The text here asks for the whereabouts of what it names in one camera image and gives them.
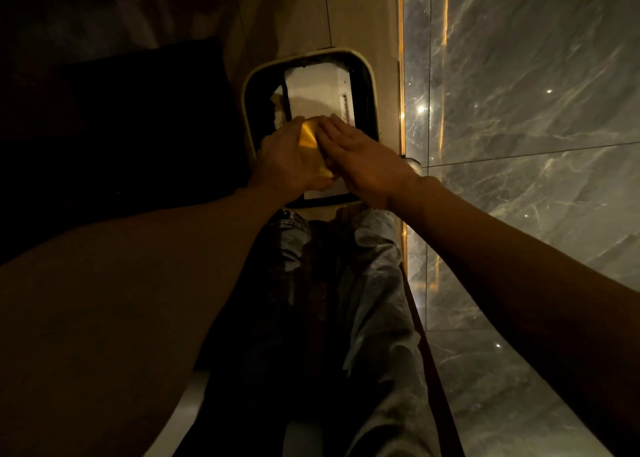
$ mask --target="gold trim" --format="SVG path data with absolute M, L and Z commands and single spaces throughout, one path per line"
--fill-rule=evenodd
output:
M 398 61 L 400 76 L 400 154 L 406 155 L 406 130 L 404 122 L 404 0 L 398 0 Z M 404 270 L 408 270 L 408 248 L 406 223 L 402 223 L 402 259 Z

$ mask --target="person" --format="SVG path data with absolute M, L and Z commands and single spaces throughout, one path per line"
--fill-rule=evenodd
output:
M 2 455 L 142 455 L 178 402 L 236 282 L 242 285 L 245 260 L 262 260 L 264 277 L 247 285 L 250 296 L 236 291 L 236 305 L 259 301 L 262 291 L 263 315 L 283 316 L 278 307 L 291 296 L 308 231 L 280 209 L 332 183 L 301 161 L 301 121 L 265 138 L 250 182 L 233 195 L 80 227 L 0 267 Z M 331 399 L 342 405 L 333 448 L 349 455 L 438 452 L 416 339 L 398 296 L 393 213 L 436 250 L 500 334 L 604 445 L 633 452 L 640 444 L 638 293 L 476 209 L 436 178 L 420 177 L 356 128 L 334 117 L 319 124 L 330 168 L 372 208 L 351 224 L 355 261 L 335 271 L 347 316 L 334 321 L 346 355 L 336 370 L 339 395 Z M 281 247 L 275 254 L 260 241 L 273 236 Z M 270 305 L 264 300 L 271 296 L 280 300 Z M 268 353 L 272 346 L 252 346 L 260 332 L 278 338 L 275 326 L 262 323 L 257 331 L 240 324 L 234 334 L 249 334 L 247 347 Z M 231 342 L 220 337 L 220 346 Z M 212 376 L 227 369 L 214 367 Z M 209 384 L 203 411 L 218 413 L 215 421 L 236 438 L 225 441 L 210 428 L 210 437 L 231 445 L 219 453 L 242 454 L 235 445 L 249 441 L 258 448 L 269 439 L 261 427 L 276 427 L 272 415 L 280 421 L 274 398 L 263 405 L 233 391 L 252 381 L 285 386 L 267 372 L 261 367 L 239 383 L 216 380 L 231 387 Z M 234 403 L 257 413 L 224 414 Z

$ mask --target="leg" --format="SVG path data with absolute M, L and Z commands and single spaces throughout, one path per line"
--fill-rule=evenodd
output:
M 404 297 L 396 218 L 367 209 L 351 221 L 349 256 L 330 308 L 326 455 L 440 454 L 419 335 Z
M 281 212 L 260 232 L 203 349 L 211 376 L 198 417 L 175 455 L 282 455 L 295 371 L 294 278 L 308 224 Z

